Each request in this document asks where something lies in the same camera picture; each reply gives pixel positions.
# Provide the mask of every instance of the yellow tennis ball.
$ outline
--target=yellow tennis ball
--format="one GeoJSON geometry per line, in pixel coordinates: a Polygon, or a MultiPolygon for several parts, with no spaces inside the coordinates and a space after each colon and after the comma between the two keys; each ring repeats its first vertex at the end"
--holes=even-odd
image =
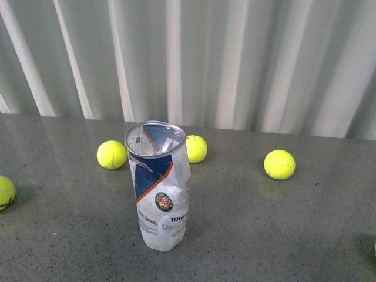
{"type": "Polygon", "coordinates": [[[207,144],[202,137],[190,135],[186,139],[186,144],[190,163],[199,163],[206,157],[207,144]]]}
{"type": "Polygon", "coordinates": [[[294,173],[295,160],[289,152],[275,150],[266,156],[264,168],[271,178],[284,180],[294,173]]]}
{"type": "Polygon", "coordinates": [[[118,169],[127,160],[127,150],[118,141],[106,141],[99,146],[96,158],[105,169],[118,169]]]}
{"type": "Polygon", "coordinates": [[[0,210],[8,207],[15,195],[16,188],[11,180],[5,176],[0,176],[0,210]]]}

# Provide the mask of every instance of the pleated curtain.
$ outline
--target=pleated curtain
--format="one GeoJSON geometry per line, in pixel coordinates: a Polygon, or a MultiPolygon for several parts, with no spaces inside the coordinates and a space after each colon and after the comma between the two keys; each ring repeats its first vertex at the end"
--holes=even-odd
{"type": "Polygon", "coordinates": [[[0,112],[376,140],[376,1],[0,0],[0,112]]]}

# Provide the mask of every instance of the roland garros logo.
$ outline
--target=roland garros logo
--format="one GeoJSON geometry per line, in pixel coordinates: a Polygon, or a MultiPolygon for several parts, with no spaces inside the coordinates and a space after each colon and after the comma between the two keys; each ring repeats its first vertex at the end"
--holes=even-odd
{"type": "Polygon", "coordinates": [[[170,197],[163,192],[160,192],[155,196],[155,204],[157,205],[158,209],[164,212],[171,211],[174,207],[174,204],[172,203],[170,197]]]}

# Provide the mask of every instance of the clear plastic container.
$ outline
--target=clear plastic container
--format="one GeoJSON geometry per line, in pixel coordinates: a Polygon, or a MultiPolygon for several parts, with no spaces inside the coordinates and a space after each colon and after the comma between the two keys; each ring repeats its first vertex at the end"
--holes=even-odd
{"type": "Polygon", "coordinates": [[[186,231],[190,168],[184,131],[165,122],[142,122],[125,135],[137,213],[146,245],[169,251],[186,231]]]}

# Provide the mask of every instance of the orange stripe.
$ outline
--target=orange stripe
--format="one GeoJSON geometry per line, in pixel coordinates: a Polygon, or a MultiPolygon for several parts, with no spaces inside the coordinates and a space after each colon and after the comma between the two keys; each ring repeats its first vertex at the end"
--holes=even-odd
{"type": "Polygon", "coordinates": [[[169,168],[167,169],[166,173],[164,174],[164,176],[162,176],[152,187],[150,187],[149,189],[147,189],[145,191],[145,193],[143,193],[138,199],[137,199],[137,204],[139,201],[141,201],[147,194],[149,194],[150,191],[152,191],[159,183],[162,182],[163,179],[166,179],[168,177],[168,175],[170,174],[170,171],[172,169],[172,166],[173,166],[174,162],[171,161],[170,163],[170,166],[169,168]]]}
{"type": "Polygon", "coordinates": [[[155,154],[157,153],[157,150],[155,149],[153,139],[149,136],[149,134],[147,134],[147,132],[146,132],[145,130],[143,131],[143,134],[144,134],[144,135],[146,136],[146,138],[148,138],[148,140],[151,142],[152,147],[153,147],[153,154],[155,155],[155,154]]]}

